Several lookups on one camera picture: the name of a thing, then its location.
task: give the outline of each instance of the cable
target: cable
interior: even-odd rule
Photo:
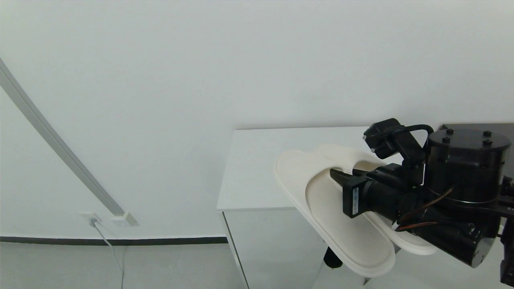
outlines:
[[[422,205],[421,207],[417,208],[417,209],[414,209],[408,213],[406,213],[405,215],[403,215],[399,220],[398,220],[398,224],[400,223],[403,223],[405,222],[405,220],[411,218],[412,216],[416,215],[417,213],[421,212],[423,209],[426,209],[430,206],[432,206],[433,204],[439,202],[440,200],[444,199],[444,197],[446,197],[449,193],[451,193],[451,191],[453,191],[453,188],[455,188],[455,185],[451,186],[444,194],[442,194],[441,196],[439,196],[438,198],[436,198],[435,200],[433,201],[430,201],[424,205]]]
[[[373,135],[372,137],[374,137],[374,136],[380,136],[380,137],[392,136],[392,135],[395,135],[395,134],[401,134],[401,133],[413,132],[413,131],[420,131],[420,130],[427,131],[428,134],[431,134],[431,133],[434,132],[434,129],[431,126],[427,125],[427,124],[415,124],[415,125],[410,125],[408,127],[400,127],[400,128],[395,128],[395,129],[388,130],[388,131],[385,131],[385,132],[382,132],[382,133],[378,133],[376,135]]]
[[[395,229],[395,231],[403,232],[408,229],[413,229],[413,228],[417,228],[417,227],[425,227],[425,226],[430,226],[430,225],[435,225],[435,224],[438,224],[438,222],[423,222],[423,223],[417,223],[417,224],[412,224],[412,225],[398,226]]]
[[[98,227],[95,224],[96,222],[98,222],[97,219],[89,218],[89,225],[91,227],[95,228],[98,231],[98,233],[100,233],[100,236],[102,236],[102,239],[107,243],[107,245],[109,245],[109,247],[111,248],[111,251],[113,252],[114,261],[116,261],[116,264],[118,265],[118,268],[120,268],[120,272],[121,272],[121,289],[123,289],[123,277],[125,276],[125,272],[121,268],[120,263],[118,262],[118,258],[116,258],[116,254],[114,254],[113,246],[109,243],[109,241],[107,241],[107,239],[103,236],[102,232],[98,229]]]

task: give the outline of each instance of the black baseboard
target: black baseboard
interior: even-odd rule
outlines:
[[[107,246],[107,244],[102,239],[50,239],[50,238],[0,237],[0,242],[45,244],[45,245]],[[192,244],[227,244],[228,243],[226,237],[109,240],[109,242],[113,246],[155,246],[155,245],[192,245]]]

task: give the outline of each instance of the white slipper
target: white slipper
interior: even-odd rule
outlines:
[[[364,216],[342,210],[342,193],[329,175],[336,162],[314,153],[288,151],[275,163],[284,194],[349,269],[365,277],[384,275],[395,262],[394,246]]]
[[[346,174],[352,174],[353,169],[371,171],[386,165],[374,155],[360,150],[341,147],[336,144],[322,144],[316,148],[316,153],[335,161]],[[414,236],[409,232],[396,232],[392,228],[392,222],[374,212],[366,212],[363,215],[383,234],[388,236],[398,247],[416,255],[431,255],[437,252],[437,248]]]

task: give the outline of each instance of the black cylindrical motor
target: black cylindrical motor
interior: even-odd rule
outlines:
[[[454,188],[440,204],[481,207],[497,200],[510,140],[479,130],[441,130],[427,139],[424,187],[436,195]]]

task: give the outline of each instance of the sticker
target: sticker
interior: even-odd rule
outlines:
[[[353,210],[352,214],[356,215],[359,212],[359,188],[353,190]]]

